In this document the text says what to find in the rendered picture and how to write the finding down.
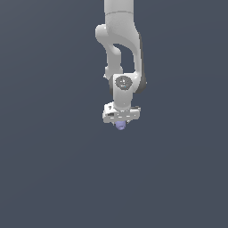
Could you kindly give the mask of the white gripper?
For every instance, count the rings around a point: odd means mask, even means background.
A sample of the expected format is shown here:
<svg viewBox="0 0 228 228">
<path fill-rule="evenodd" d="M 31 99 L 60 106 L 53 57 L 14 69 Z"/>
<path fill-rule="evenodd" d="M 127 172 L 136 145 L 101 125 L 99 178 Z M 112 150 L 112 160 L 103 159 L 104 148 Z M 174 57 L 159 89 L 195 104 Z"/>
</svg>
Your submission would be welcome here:
<svg viewBox="0 0 228 228">
<path fill-rule="evenodd" d="M 128 110 L 116 110 L 113 102 L 104 105 L 102 119 L 104 123 L 115 124 L 117 121 L 126 121 L 129 123 L 132 120 L 140 117 L 141 108 L 139 106 L 131 107 Z"/>
</svg>

